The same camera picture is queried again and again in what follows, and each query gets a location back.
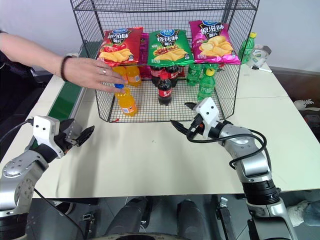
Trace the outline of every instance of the orange soda bottle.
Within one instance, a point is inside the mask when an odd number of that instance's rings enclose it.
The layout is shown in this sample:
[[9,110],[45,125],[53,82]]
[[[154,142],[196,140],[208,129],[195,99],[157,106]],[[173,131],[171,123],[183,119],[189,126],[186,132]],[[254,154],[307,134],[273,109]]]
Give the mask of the orange soda bottle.
[[124,66],[114,66],[112,70],[120,74],[124,78],[124,80],[128,81],[127,70]]
[[126,66],[125,68],[128,83],[134,87],[138,87],[141,84],[139,68],[137,66]]
[[134,97],[130,94],[130,89],[124,87],[125,93],[116,92],[114,95],[118,99],[118,104],[124,115],[133,117],[137,112],[136,101]]

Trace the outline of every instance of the white table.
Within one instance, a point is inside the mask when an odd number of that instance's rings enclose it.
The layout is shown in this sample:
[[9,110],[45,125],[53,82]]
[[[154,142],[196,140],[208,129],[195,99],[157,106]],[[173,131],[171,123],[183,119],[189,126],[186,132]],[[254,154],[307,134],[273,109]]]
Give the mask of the white table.
[[[54,76],[29,116],[47,115],[62,86]],[[320,188],[320,144],[276,77],[244,65],[236,98],[228,120],[266,136],[276,186],[283,191]],[[95,125],[94,133],[50,163],[36,184],[47,198],[243,193],[223,147],[188,142],[169,122],[107,123],[99,118],[92,90],[76,120],[83,127]],[[31,136],[32,127],[24,125],[1,169],[24,151]]]

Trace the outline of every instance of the green chip bag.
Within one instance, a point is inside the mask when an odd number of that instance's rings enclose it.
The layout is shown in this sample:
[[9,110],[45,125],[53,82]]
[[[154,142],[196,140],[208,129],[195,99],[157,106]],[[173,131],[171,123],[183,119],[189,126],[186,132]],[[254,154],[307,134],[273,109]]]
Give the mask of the green chip bag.
[[166,29],[149,34],[148,65],[168,67],[194,63],[185,30]]

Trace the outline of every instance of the snack bag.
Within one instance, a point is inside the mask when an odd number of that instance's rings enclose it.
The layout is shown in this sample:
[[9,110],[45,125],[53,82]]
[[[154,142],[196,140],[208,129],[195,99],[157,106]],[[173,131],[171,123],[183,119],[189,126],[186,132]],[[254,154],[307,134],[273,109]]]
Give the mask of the snack bag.
[[120,64],[137,64],[142,31],[141,27],[105,31],[97,59],[111,67]]
[[149,34],[148,65],[168,67],[192,64],[192,56],[185,30],[166,29]]
[[140,39],[140,57],[139,64],[144,66],[139,66],[140,76],[143,79],[151,79],[150,66],[146,65],[148,63],[148,45],[149,45],[149,33],[143,32]]
[[228,34],[228,24],[217,21],[190,21],[192,51],[197,64],[240,64]]

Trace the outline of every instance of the wire mesh basket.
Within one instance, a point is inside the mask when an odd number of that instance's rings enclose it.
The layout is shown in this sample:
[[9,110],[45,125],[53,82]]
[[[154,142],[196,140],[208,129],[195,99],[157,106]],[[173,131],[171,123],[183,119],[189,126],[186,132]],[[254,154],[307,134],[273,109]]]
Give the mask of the wire mesh basket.
[[[95,58],[104,39],[104,31],[143,27],[146,33],[162,29],[186,30],[191,39],[189,21],[213,20],[229,24],[230,41],[236,52],[249,37],[260,0],[70,0],[83,47],[89,58]],[[215,74],[212,94],[220,110],[220,119],[234,113],[240,65],[227,64]],[[185,102],[197,102],[198,86],[188,86],[179,79],[169,106],[159,105],[157,88],[150,80],[140,87],[130,87],[138,113],[122,114],[113,93],[96,91],[101,119],[110,123],[190,121],[194,111]]]

